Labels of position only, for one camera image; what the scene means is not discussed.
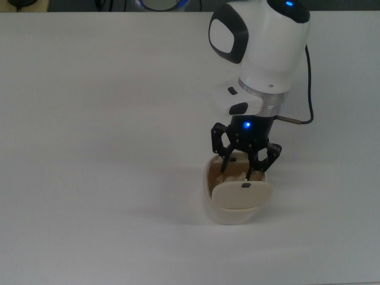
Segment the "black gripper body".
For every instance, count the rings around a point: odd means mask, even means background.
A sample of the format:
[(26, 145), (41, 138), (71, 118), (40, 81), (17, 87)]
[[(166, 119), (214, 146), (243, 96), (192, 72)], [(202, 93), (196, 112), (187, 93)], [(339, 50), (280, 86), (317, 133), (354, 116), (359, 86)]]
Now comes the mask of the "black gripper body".
[(267, 147), (273, 117), (233, 115), (229, 125), (229, 140), (235, 149), (248, 152)]

